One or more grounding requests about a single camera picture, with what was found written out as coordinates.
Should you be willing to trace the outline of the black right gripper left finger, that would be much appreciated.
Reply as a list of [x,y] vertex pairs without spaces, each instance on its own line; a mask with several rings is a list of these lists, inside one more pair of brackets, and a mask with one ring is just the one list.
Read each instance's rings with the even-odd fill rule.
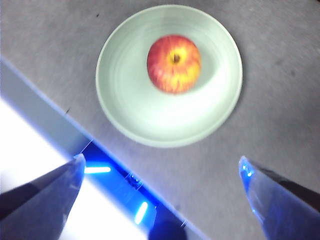
[[80,192],[86,160],[66,164],[0,195],[2,240],[57,240]]

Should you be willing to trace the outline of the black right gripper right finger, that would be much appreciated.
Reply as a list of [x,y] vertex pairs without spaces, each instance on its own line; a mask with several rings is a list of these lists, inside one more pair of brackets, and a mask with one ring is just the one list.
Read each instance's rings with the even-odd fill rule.
[[242,156],[239,176],[268,240],[318,240],[320,194]]

